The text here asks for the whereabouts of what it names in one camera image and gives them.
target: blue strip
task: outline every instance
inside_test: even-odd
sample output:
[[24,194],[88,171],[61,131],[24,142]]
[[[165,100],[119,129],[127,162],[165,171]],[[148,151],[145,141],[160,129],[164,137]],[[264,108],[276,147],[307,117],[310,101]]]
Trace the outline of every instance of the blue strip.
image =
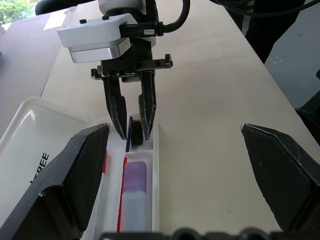
[[131,123],[133,121],[133,117],[130,117],[129,120],[129,128],[128,128],[128,138],[126,139],[126,149],[125,152],[128,153],[130,150],[130,141],[131,141]]

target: plastic lid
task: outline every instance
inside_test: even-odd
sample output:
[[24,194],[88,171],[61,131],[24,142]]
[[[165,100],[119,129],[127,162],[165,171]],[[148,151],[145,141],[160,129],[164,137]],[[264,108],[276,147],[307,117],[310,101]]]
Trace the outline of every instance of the plastic lid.
[[147,165],[143,161],[124,165],[123,193],[147,193]]

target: red strip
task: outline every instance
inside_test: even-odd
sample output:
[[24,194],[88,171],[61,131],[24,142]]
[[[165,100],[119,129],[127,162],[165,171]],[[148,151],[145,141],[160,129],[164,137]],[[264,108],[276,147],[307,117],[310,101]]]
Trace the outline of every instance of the red strip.
[[123,172],[122,172],[122,184],[121,184],[121,195],[120,195],[120,204],[119,204],[119,213],[118,213],[118,222],[116,226],[116,232],[120,232],[120,222],[121,222],[121,204],[122,204],[122,191],[124,187],[124,173],[125,173],[125,165],[128,162],[128,158],[125,157],[123,161]]
[[103,163],[103,169],[102,169],[103,174],[106,173],[106,163],[107,163],[107,151],[105,151],[105,154],[104,154],[104,163]]

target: greenery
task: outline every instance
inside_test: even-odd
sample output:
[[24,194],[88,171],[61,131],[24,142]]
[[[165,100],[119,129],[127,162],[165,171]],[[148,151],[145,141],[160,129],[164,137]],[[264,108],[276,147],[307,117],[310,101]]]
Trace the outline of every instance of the greenery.
[[0,25],[30,17],[39,0],[0,0]]

